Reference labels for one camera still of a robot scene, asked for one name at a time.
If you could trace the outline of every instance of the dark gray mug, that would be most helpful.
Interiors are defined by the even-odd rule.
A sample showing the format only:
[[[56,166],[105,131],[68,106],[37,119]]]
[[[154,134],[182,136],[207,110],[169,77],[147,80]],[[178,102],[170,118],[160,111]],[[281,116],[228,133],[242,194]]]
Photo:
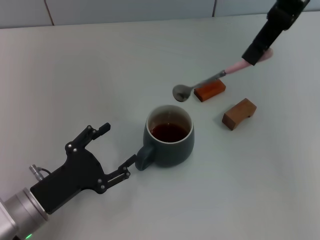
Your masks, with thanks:
[[[186,136],[182,139],[176,139],[177,141],[174,142],[157,139],[157,135],[153,133],[153,130],[158,126],[166,124],[178,126],[185,131]],[[194,144],[194,123],[189,114],[181,107],[175,105],[157,107],[146,119],[143,133],[143,147],[137,153],[135,167],[139,171],[143,171],[152,163],[161,167],[178,165],[190,156]]]

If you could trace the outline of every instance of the black robot end effector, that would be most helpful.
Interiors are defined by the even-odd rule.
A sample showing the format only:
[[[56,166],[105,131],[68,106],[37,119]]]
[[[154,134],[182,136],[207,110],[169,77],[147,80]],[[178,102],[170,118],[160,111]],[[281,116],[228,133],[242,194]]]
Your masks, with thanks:
[[[309,2],[310,0],[277,0],[267,14],[268,21],[242,58],[255,65],[282,31],[292,26]]]
[[[48,214],[52,214],[82,190],[94,190],[103,194],[112,186],[128,179],[128,167],[136,161],[130,157],[117,170],[105,174],[100,162],[85,149],[92,141],[110,130],[106,123],[98,130],[87,126],[73,141],[65,145],[65,163],[39,181],[30,191]]]

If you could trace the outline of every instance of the wooden block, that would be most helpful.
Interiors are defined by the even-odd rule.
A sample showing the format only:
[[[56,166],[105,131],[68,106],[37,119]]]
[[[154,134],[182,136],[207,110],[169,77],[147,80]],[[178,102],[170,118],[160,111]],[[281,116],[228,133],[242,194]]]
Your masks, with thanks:
[[[194,89],[194,95],[201,101],[204,102],[215,95],[218,95],[226,90],[226,85],[218,79],[210,84],[207,84],[200,88]]]
[[[244,119],[250,118],[256,109],[256,105],[245,98],[223,115],[222,122],[232,131]]]

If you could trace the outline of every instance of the spoon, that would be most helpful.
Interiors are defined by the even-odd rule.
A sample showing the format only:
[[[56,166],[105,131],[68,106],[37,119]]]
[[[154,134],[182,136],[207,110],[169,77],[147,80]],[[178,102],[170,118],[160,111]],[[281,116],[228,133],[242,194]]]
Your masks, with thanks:
[[[263,54],[263,56],[260,58],[260,60],[258,62],[262,62],[262,61],[265,61],[265,60],[271,58],[273,56],[273,54],[274,54],[274,51],[271,48],[269,48],[267,51],[265,51],[265,53]],[[238,72],[241,69],[245,69],[249,66],[251,66],[251,64],[243,59],[243,60],[237,62],[236,64],[228,67],[227,69],[218,72],[216,75],[214,75],[204,81],[199,82],[198,84],[196,84],[194,86],[176,85],[172,89],[173,97],[178,102],[185,102],[190,97],[193,89],[201,88],[204,85],[210,84],[210,83],[216,81],[217,79],[224,77],[227,74],[233,74],[233,73]]]

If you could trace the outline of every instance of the table surface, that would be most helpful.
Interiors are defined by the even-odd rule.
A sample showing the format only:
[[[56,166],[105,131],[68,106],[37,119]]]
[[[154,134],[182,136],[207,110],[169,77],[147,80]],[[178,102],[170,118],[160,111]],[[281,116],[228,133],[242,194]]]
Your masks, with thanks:
[[[0,197],[51,171],[87,125],[111,131],[87,147],[105,173],[136,154],[148,113],[189,112],[191,157],[144,172],[103,195],[85,190],[34,240],[319,239],[320,13],[303,13],[274,57],[223,78],[224,93],[179,103],[192,85],[241,59],[266,15],[0,30]],[[234,131],[223,113],[244,98],[257,110]]]

